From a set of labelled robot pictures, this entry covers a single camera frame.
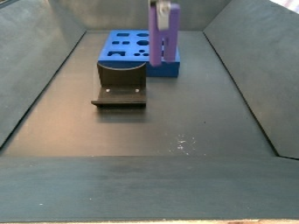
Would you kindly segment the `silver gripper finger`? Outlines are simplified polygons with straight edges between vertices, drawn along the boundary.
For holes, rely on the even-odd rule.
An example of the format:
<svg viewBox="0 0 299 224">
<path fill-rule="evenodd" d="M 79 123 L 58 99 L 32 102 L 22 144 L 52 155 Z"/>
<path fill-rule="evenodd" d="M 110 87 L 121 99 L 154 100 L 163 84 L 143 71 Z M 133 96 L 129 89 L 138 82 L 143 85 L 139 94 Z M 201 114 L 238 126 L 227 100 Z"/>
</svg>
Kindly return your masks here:
<svg viewBox="0 0 299 224">
<path fill-rule="evenodd" d="M 171 0 L 149 0 L 150 28 L 159 31 L 170 29 Z"/>
</svg>

